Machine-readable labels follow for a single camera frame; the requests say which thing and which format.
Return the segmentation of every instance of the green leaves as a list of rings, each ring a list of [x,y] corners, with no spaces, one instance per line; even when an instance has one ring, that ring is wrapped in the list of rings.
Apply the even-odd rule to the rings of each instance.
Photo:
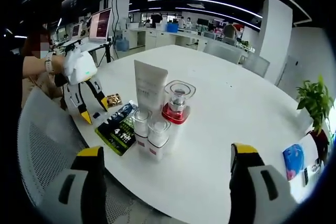
[[[297,90],[297,99],[300,101],[297,109],[307,109],[314,121],[314,131],[320,134],[323,122],[328,118],[330,108],[333,106],[333,99],[329,97],[329,91],[324,85],[322,75],[319,75],[317,83],[306,80],[302,87],[297,87]]]

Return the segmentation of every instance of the wristwatch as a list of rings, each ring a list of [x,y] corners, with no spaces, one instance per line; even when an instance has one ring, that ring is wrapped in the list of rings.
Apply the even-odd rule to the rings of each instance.
[[[46,66],[47,73],[53,73],[54,72],[54,68],[53,68],[53,64],[51,63],[51,59],[52,59],[51,54],[46,56],[45,66]]]

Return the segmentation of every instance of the white round table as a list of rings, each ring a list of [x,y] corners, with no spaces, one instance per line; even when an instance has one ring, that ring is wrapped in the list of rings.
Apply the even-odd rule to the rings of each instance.
[[[137,100],[134,59],[167,69],[168,82],[182,80],[197,90],[178,148],[160,163],[139,154],[136,146],[118,156],[70,108],[87,144],[104,147],[106,169],[129,191],[187,223],[228,223],[232,143],[252,145],[265,164],[286,176],[282,151],[303,137],[296,130],[297,102],[290,96],[240,66],[179,46],[144,51],[99,68],[105,95],[118,93],[124,104]],[[91,115],[102,112],[85,85],[82,94]]]

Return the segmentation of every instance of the hand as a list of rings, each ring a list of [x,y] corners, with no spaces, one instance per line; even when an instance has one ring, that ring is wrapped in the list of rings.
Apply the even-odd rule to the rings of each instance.
[[[52,68],[54,69],[54,73],[61,73],[63,71],[65,58],[61,55],[54,55],[51,58]]]

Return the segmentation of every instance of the office desk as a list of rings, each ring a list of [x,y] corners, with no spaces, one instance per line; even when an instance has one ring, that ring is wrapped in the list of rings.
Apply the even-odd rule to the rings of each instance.
[[[179,46],[155,48],[102,66],[97,75],[105,95],[118,93],[124,104],[137,100],[134,59],[167,69],[167,82],[186,81],[197,90],[178,148],[160,163],[141,155],[137,146],[118,156],[69,104],[86,143],[104,147],[106,169],[129,191],[187,223],[228,223],[231,143],[254,146],[265,164],[286,176],[282,151],[303,137],[294,124],[298,104],[290,96],[244,68]],[[82,94],[91,115],[103,113],[86,85]]]

